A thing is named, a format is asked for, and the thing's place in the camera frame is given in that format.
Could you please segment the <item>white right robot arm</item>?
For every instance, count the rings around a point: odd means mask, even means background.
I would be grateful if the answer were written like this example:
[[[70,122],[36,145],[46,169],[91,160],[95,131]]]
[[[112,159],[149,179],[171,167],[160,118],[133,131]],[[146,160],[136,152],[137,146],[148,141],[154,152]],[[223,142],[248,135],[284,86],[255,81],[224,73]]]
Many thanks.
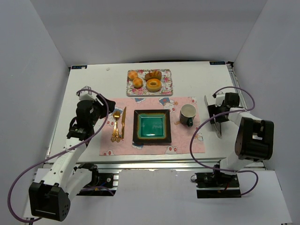
[[[269,160],[273,153],[274,123],[253,116],[240,106],[240,97],[237,93],[215,94],[215,103],[208,104],[204,97],[210,123],[216,130],[218,138],[222,136],[221,124],[231,121],[239,129],[232,152],[222,159],[216,167],[228,175],[236,174],[240,169],[253,162]]]

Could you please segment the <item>golden ring donut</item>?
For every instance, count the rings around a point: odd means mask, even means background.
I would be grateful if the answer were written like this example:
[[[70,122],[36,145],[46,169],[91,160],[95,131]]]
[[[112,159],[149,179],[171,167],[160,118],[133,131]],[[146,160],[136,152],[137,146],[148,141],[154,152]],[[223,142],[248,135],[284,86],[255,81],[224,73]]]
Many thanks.
[[[159,79],[149,79],[146,82],[146,88],[148,91],[156,92],[159,91],[162,87],[161,81]]]

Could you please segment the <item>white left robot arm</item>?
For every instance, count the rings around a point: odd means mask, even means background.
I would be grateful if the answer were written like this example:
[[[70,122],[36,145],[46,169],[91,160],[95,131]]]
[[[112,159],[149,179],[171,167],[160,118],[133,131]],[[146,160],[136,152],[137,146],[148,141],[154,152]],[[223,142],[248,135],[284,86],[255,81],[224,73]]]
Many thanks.
[[[41,181],[29,187],[31,214],[38,218],[63,221],[69,213],[71,201],[83,189],[99,183],[98,167],[92,163],[76,166],[96,131],[99,119],[107,119],[115,109],[115,102],[88,92],[79,94],[76,116],[71,120],[61,155]]]

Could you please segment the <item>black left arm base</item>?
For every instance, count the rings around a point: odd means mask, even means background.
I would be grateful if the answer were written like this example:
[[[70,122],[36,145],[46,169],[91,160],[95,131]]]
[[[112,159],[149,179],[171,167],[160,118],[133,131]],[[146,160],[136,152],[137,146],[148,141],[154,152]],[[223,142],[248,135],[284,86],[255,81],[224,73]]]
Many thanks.
[[[91,172],[91,181],[77,194],[78,196],[113,196],[116,193],[114,173],[99,172],[98,167],[92,163],[83,163],[74,167],[73,174],[79,169]]]

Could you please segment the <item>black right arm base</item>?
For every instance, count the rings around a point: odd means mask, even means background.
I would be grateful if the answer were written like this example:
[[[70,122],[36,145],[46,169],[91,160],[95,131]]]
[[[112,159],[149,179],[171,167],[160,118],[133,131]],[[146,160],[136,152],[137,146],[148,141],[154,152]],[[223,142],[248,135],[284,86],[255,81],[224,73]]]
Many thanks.
[[[240,198],[240,184],[237,175],[217,172],[198,172],[191,176],[196,184],[198,199]]]

